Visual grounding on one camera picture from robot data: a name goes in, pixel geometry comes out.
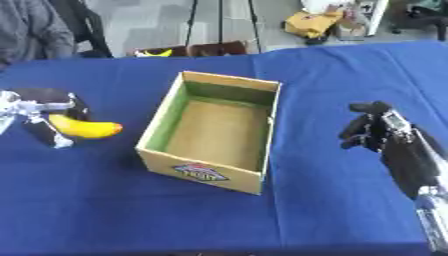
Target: yellow banana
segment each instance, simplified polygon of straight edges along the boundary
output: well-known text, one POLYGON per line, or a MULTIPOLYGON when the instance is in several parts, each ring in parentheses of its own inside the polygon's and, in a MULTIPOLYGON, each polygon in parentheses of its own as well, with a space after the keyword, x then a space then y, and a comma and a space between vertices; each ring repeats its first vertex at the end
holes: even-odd
POLYGON ((59 114, 51 114, 48 119, 61 133, 86 139, 109 137, 123 129, 121 124, 117 123, 79 121, 59 114))
POLYGON ((172 49, 168 49, 162 53, 159 54, 152 54, 150 53, 148 50, 146 51, 136 51, 135 55, 137 57, 169 57, 171 56, 171 54, 173 54, 173 50, 172 49))

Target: person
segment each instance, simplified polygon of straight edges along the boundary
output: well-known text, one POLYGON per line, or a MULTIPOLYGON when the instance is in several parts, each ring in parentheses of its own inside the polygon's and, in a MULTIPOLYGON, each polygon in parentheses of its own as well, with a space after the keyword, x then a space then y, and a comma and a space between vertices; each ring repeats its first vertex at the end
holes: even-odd
POLYGON ((47 0, 0 1, 0 71, 16 62, 75 52, 72 32, 47 0))

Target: cardboard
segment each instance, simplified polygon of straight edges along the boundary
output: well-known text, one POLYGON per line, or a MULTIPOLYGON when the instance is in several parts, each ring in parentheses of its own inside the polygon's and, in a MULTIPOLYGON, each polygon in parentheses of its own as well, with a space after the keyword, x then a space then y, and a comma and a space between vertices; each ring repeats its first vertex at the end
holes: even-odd
POLYGON ((286 19, 285 31, 307 38, 316 38, 322 36, 342 16, 342 11, 328 11, 319 15, 300 11, 286 19))
POLYGON ((280 84, 182 72, 136 150, 150 171, 260 194, 280 84))

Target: floor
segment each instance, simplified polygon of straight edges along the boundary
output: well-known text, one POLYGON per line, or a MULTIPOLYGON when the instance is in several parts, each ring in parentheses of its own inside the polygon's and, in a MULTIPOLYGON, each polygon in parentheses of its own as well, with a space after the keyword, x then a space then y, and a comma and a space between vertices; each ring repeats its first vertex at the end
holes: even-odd
MULTIPOLYGON (((106 38, 116 57, 138 48, 183 45, 192 0, 87 0, 103 18, 106 38)), ((218 1, 201 0, 191 43, 212 43, 218 38, 218 1)), ((305 47, 303 40, 280 29, 280 22, 301 9, 299 0, 254 0, 263 51, 305 47)), ((247 40, 256 52, 255 36, 245 0, 224 1, 224 40, 247 40)), ((408 30, 401 35, 388 31, 387 17, 375 37, 363 42, 331 38, 327 44, 396 42, 434 38, 434 31, 408 30)))

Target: tripod leg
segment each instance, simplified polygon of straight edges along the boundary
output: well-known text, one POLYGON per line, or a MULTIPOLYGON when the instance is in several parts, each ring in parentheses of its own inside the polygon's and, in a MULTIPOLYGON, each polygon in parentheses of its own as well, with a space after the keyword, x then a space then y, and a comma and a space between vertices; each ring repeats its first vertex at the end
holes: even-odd
POLYGON ((257 41, 258 53, 261 53, 260 35, 258 34, 258 27, 257 27, 258 17, 255 14, 253 0, 248 1, 249 1, 250 17, 252 19, 252 25, 254 26, 255 40, 257 41))
POLYGON ((224 55, 224 49, 223 49, 223 47, 222 47, 222 41, 223 41, 223 26, 224 26, 224 24, 223 24, 223 20, 224 20, 224 15, 223 15, 223 1, 222 0, 219 0, 219 6, 218 6, 218 12, 219 12, 219 15, 218 15, 218 26, 219 26, 219 28, 218 28, 218 55, 219 56, 222 56, 222 55, 224 55))
POLYGON ((191 30, 193 29, 194 24, 194 18, 196 16, 196 9, 198 6, 198 0, 193 0, 193 6, 191 7, 191 13, 190 13, 190 19, 188 19, 188 33, 187 33, 187 39, 185 40, 185 47, 187 47, 190 44, 190 37, 191 37, 191 30))
POLYGON ((436 27, 437 27, 437 39, 441 42, 445 42, 446 41, 446 27, 447 27, 447 23, 444 21, 440 21, 436 23, 436 27))

